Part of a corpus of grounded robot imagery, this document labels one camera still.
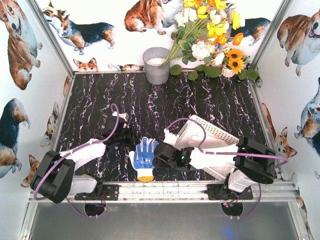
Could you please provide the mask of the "white perforated storage basket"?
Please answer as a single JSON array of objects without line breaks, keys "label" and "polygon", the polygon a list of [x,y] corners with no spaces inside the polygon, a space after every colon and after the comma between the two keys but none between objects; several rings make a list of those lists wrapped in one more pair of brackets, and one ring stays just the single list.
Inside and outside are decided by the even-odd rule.
[{"label": "white perforated storage basket", "polygon": [[[190,147],[188,140],[192,135],[203,136],[203,140],[199,146],[205,142],[208,148],[201,149],[208,152],[216,153],[218,150],[225,152],[236,151],[236,144],[239,142],[238,138],[197,115],[190,117],[190,120],[188,120],[178,132],[178,135],[179,137],[175,144],[178,150]],[[234,161],[230,156],[218,157],[216,155],[203,154],[199,151],[198,147],[193,148],[194,150],[190,156],[190,165],[194,169],[203,170],[220,181],[225,180],[227,174],[235,169]]]}]

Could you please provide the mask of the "white glove orange cuff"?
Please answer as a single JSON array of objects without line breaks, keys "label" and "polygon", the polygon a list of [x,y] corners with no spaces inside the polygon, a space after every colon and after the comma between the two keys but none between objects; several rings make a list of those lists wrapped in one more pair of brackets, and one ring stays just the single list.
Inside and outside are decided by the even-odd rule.
[{"label": "white glove orange cuff", "polygon": [[[188,145],[191,147],[197,148],[203,139],[204,139],[203,136],[192,135],[190,137],[190,139],[188,140]],[[206,148],[208,148],[208,144],[206,142],[204,142],[201,144],[200,147],[203,149],[206,149]]]}]

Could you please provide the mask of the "blue dotted glove peace sign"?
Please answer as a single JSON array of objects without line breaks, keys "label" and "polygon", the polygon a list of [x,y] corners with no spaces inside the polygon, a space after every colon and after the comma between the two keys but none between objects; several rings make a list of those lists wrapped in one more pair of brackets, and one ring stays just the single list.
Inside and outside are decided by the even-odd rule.
[{"label": "blue dotted glove peace sign", "polygon": [[154,179],[153,169],[155,168],[154,151],[158,142],[154,138],[143,137],[135,147],[135,151],[129,152],[129,159],[132,167],[137,172],[137,180],[149,182]]}]

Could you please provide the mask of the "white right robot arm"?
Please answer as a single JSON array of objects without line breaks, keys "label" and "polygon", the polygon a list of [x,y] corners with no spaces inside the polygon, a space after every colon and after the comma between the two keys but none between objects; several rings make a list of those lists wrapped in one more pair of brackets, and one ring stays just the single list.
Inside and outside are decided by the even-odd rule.
[{"label": "white right robot arm", "polygon": [[181,150],[160,143],[154,150],[158,167],[181,171],[216,169],[223,171],[229,190],[242,193],[254,183],[272,184],[275,173],[275,151],[247,137],[238,143],[199,150],[185,147]]}]

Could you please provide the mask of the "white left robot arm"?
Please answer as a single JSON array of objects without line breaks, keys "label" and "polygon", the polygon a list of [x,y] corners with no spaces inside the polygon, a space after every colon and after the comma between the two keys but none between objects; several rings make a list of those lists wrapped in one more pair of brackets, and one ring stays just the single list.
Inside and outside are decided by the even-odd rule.
[{"label": "white left robot arm", "polygon": [[32,178],[30,187],[35,200],[48,199],[55,204],[68,196],[91,194],[98,188],[98,181],[89,175],[75,175],[82,166],[105,153],[115,152],[138,144],[138,137],[124,119],[110,120],[106,131],[86,143],[61,152],[48,151]]}]

